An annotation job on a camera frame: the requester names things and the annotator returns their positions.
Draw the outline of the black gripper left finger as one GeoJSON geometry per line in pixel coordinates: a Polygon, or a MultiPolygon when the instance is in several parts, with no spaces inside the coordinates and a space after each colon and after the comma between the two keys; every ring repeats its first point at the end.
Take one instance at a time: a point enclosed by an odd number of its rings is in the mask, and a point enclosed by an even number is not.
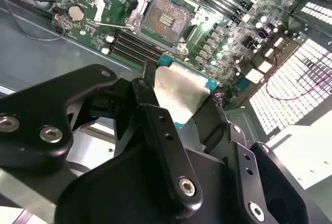
{"type": "Polygon", "coordinates": [[[124,145],[142,145],[148,190],[172,213],[194,213],[203,194],[169,112],[146,79],[119,79],[93,64],[1,99],[1,166],[40,174],[58,171],[73,132],[99,117],[115,121],[124,145]]]}

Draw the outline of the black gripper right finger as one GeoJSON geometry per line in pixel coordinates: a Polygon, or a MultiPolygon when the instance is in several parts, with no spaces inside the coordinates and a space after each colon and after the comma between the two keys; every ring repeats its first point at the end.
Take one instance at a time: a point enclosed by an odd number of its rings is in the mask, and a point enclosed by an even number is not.
{"type": "Polygon", "coordinates": [[[309,223],[306,192],[272,150],[247,145],[209,96],[193,119],[204,150],[193,160],[207,223],[309,223]]]}

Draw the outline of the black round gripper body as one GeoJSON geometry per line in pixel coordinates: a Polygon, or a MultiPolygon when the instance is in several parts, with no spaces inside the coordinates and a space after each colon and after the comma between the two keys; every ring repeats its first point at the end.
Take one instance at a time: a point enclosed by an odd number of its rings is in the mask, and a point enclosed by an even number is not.
{"type": "Polygon", "coordinates": [[[139,144],[72,182],[56,223],[241,223],[230,163],[180,141],[139,144]]]}

